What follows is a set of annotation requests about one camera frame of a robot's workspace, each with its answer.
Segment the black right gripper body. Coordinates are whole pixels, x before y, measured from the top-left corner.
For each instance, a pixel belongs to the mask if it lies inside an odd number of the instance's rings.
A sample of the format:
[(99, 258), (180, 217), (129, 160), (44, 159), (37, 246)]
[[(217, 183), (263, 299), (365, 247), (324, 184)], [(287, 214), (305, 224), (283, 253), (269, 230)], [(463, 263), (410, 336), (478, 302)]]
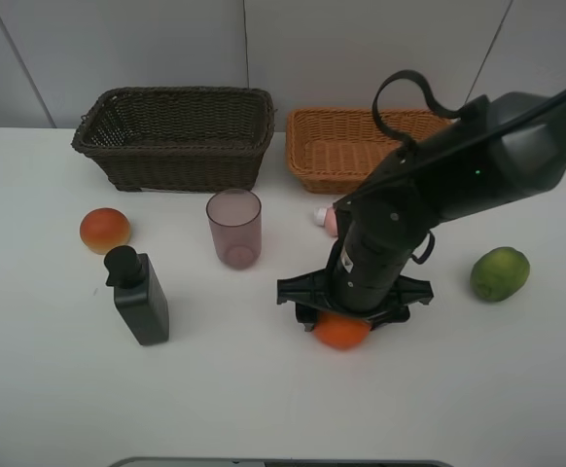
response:
[(426, 280), (402, 275), (408, 262), (420, 265), (434, 249), (430, 229), (409, 223), (399, 213), (382, 219), (358, 217), (334, 244), (324, 269), (276, 284), (276, 301), (296, 307), (307, 332), (317, 329), (318, 314), (360, 319), (372, 330), (410, 319), (409, 307), (434, 299)]

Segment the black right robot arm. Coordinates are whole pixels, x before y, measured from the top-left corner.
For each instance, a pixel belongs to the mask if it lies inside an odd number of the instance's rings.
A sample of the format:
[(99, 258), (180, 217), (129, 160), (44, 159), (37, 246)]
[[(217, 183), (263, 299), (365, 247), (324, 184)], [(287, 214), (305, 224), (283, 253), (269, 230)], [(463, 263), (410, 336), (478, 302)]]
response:
[(398, 147), (335, 203), (338, 238), (327, 265), (277, 283), (278, 302), (295, 305), (306, 331), (323, 311), (372, 328), (407, 321), (410, 306), (434, 294), (403, 268), (427, 261), (437, 225), (548, 192), (566, 171), (566, 90), (480, 96), (449, 110), (420, 73), (402, 70), (397, 78), (416, 83), (448, 126), (418, 141), (375, 119)]

